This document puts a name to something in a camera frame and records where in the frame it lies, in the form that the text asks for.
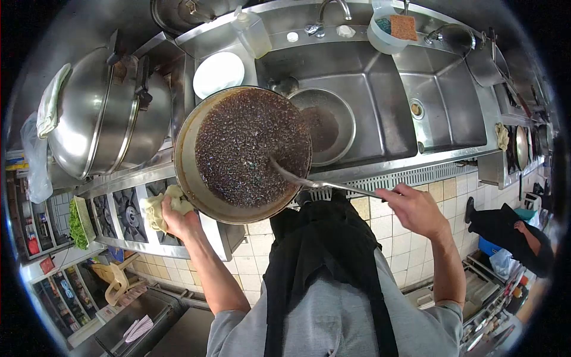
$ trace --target stainless steel sink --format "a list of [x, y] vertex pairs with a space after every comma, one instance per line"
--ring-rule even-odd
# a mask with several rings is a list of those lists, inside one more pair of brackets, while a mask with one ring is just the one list
[[255, 61], [258, 84], [292, 76], [300, 87], [333, 91], [350, 105], [356, 135], [347, 154], [327, 171], [415, 156], [413, 119], [391, 56], [368, 42], [324, 42], [269, 52]]
[[460, 56], [409, 45], [393, 59], [425, 153], [486, 145], [480, 102]]

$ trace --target gray shirt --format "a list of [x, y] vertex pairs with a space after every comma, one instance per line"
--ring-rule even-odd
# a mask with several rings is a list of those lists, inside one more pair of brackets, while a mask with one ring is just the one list
[[[375, 261], [399, 356], [458, 356], [462, 310], [455, 302], [419, 310], [402, 295], [379, 249]], [[221, 311], [208, 337], [208, 356], [263, 356], [267, 294], [247, 314]], [[327, 273], [317, 277], [284, 322], [284, 356], [378, 356], [367, 296]]]

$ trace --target metal ladle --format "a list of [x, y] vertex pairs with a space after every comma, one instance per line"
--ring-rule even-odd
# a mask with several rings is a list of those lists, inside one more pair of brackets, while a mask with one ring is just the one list
[[280, 175], [283, 176], [283, 178], [285, 178], [287, 181], [294, 183], [294, 184], [299, 184], [301, 186], [305, 186], [305, 187], [309, 187], [309, 188], [331, 187], [331, 188], [336, 188], [338, 190], [347, 190], [347, 191], [351, 191], [351, 192], [356, 192], [356, 193], [361, 194], [361, 195], [380, 198], [374, 192], [362, 190], [360, 188], [349, 186], [346, 184], [331, 183], [331, 182], [326, 182], [326, 181], [311, 181], [308, 179], [303, 179], [301, 177], [297, 177], [296, 175], [292, 174], [291, 172], [289, 172], [286, 169], [284, 169], [283, 167], [281, 167], [280, 164], [278, 164], [278, 162], [276, 161], [276, 159], [274, 159], [271, 155], [270, 155], [270, 162], [272, 163], [272, 166], [280, 173]]

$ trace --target person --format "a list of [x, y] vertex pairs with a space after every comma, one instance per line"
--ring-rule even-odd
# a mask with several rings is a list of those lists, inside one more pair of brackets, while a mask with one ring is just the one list
[[208, 356], [457, 356], [464, 269], [448, 221], [428, 192], [376, 190], [403, 227], [427, 237], [435, 306], [403, 296], [369, 226], [335, 191], [271, 219], [275, 241], [252, 308], [209, 245], [194, 212], [162, 204], [168, 232], [184, 242], [215, 318]]
[[546, 277], [554, 262], [549, 238], [525, 223], [507, 204], [499, 210], [477, 211], [474, 197], [466, 203], [465, 222], [469, 232], [476, 232], [488, 242], [508, 250], [539, 278]]

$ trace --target metal drain grate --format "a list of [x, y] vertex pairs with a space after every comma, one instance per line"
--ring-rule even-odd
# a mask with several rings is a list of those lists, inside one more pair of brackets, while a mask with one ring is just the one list
[[[469, 174], [478, 171], [477, 166], [460, 166], [456, 162], [443, 163], [423, 169], [408, 170], [401, 173], [376, 176], [368, 179], [350, 181], [346, 184], [361, 188], [367, 191], [374, 191], [377, 188], [393, 189], [397, 184], [404, 182], [409, 186], [420, 186], [425, 183], [440, 181], [458, 175]], [[311, 198], [313, 200], [329, 200], [331, 199], [331, 189], [321, 188], [319, 190], [311, 190]], [[349, 192], [347, 198], [362, 196], [354, 192]], [[297, 204], [292, 202], [288, 207], [295, 207]]]

